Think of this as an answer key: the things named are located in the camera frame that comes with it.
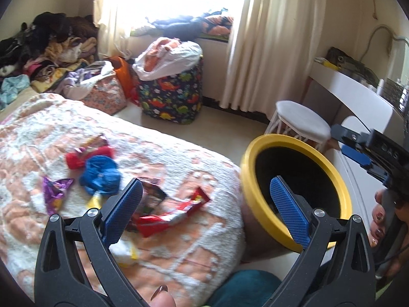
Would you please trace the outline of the right hand painted nails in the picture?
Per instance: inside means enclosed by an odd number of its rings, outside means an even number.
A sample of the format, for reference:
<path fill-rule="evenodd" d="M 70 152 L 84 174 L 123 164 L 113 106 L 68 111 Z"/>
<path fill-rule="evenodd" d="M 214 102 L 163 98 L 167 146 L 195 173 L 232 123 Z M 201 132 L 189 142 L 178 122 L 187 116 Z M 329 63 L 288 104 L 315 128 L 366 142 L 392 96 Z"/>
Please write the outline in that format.
<path fill-rule="evenodd" d="M 387 233 L 386 220 L 388 215 L 383 207 L 383 198 L 389 190 L 384 189 L 375 193 L 376 206 L 372 210 L 372 222 L 369 225 L 368 239 L 372 248 L 375 248 L 385 237 Z M 408 203 L 398 202 L 394 210 L 397 218 L 408 225 Z M 408 234 L 400 246 L 400 249 L 404 249 L 398 256 L 390 261 L 390 265 L 385 275 L 387 278 L 394 277 L 399 270 L 408 262 Z"/>

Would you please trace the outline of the left hand painted nails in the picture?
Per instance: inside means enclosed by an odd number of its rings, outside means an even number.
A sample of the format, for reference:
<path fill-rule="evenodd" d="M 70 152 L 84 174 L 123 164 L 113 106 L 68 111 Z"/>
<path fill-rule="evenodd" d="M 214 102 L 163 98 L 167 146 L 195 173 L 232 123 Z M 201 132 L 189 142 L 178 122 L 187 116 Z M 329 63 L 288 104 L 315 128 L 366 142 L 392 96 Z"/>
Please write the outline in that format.
<path fill-rule="evenodd" d="M 150 298 L 150 307 L 176 307 L 173 296 L 168 292 L 167 285 L 161 285 Z"/>

